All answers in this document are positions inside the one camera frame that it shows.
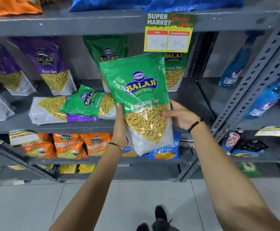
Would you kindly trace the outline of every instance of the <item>shoe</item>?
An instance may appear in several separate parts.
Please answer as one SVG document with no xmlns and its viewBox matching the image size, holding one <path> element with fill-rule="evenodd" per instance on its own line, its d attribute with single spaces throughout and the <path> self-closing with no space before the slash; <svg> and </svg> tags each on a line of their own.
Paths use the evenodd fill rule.
<svg viewBox="0 0 280 231">
<path fill-rule="evenodd" d="M 162 218 L 168 222 L 166 212 L 160 205 L 155 208 L 155 218 Z"/>
<path fill-rule="evenodd" d="M 150 229 L 147 223 L 142 223 L 141 225 L 138 226 L 136 231 L 150 231 Z"/>
</svg>

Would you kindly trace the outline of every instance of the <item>colin glass cleaner bottle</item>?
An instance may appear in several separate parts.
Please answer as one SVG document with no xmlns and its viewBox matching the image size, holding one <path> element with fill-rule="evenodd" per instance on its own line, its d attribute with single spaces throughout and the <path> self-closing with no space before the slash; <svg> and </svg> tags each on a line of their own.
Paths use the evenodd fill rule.
<svg viewBox="0 0 280 231">
<path fill-rule="evenodd" d="M 246 34 L 248 35 L 248 38 L 246 39 L 244 46 L 238 51 L 234 61 L 223 72 L 218 83 L 219 86 L 233 86 L 236 83 L 244 67 L 248 63 L 251 54 L 251 46 L 258 36 L 264 34 L 264 31 L 246 31 Z"/>
<path fill-rule="evenodd" d="M 262 116 L 280 99 L 280 76 L 269 85 L 250 107 L 245 119 L 256 119 Z"/>
</svg>

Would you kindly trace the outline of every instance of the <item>white price box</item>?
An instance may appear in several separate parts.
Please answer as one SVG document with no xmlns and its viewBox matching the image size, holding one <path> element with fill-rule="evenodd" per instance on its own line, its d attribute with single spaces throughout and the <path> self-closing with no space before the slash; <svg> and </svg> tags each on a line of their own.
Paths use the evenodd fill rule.
<svg viewBox="0 0 280 231">
<path fill-rule="evenodd" d="M 168 50 L 175 50 L 175 51 L 187 50 L 189 34 L 190 34 L 190 32 L 170 31 L 169 38 L 168 38 L 168 44 L 167 44 L 167 51 Z"/>
<path fill-rule="evenodd" d="M 147 50 L 166 50 L 167 31 L 149 30 L 146 33 L 146 49 Z"/>
</svg>

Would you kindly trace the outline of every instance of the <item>tile grout line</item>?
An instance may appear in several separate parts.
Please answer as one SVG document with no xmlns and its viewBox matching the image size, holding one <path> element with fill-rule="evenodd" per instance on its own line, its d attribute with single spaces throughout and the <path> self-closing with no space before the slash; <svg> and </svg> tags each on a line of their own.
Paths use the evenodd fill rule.
<svg viewBox="0 0 280 231">
<path fill-rule="evenodd" d="M 62 193 L 63 193 L 64 186 L 65 186 L 65 183 L 63 184 L 63 188 L 62 188 L 62 191 L 61 191 L 61 194 L 60 194 L 60 197 L 59 197 L 59 201 L 58 201 L 57 207 L 56 207 L 56 209 L 55 209 L 55 211 L 54 211 L 54 214 L 53 214 L 52 220 L 54 219 L 54 216 L 55 216 L 56 211 L 57 211 L 57 209 L 58 209 L 59 202 L 60 202 L 60 199 L 61 199 L 61 196 L 62 196 Z"/>
<path fill-rule="evenodd" d="M 198 207 L 198 203 L 197 203 L 197 199 L 196 199 L 196 195 L 195 195 L 195 191 L 194 191 L 193 186 L 192 186 L 192 192 L 194 193 L 194 197 L 195 197 L 195 201 L 196 201 L 196 205 L 197 205 L 197 209 L 198 209 L 198 213 L 199 213 L 199 217 L 200 217 L 202 229 L 203 229 L 203 231 L 204 231 L 203 222 L 202 222 L 202 219 L 201 219 L 201 214 L 200 214 L 200 211 L 199 211 L 199 207 Z"/>
</svg>

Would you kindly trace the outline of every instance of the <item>thin bracelet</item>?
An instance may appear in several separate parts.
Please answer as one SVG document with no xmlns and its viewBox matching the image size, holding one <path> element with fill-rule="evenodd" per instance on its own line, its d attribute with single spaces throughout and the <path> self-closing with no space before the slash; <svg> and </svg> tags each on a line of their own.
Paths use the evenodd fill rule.
<svg viewBox="0 0 280 231">
<path fill-rule="evenodd" d="M 123 149 L 122 149 L 118 144 L 109 142 L 109 143 L 107 144 L 107 146 L 108 146 L 109 144 L 114 145 L 114 146 L 117 146 L 117 147 L 122 151 L 122 153 L 123 153 Z"/>
<path fill-rule="evenodd" d="M 190 133 L 190 132 L 192 131 L 192 129 L 193 129 L 196 125 L 198 125 L 199 123 L 200 123 L 199 121 L 196 121 L 195 123 L 193 123 L 193 124 L 191 125 L 191 127 L 188 129 L 188 132 Z"/>
</svg>

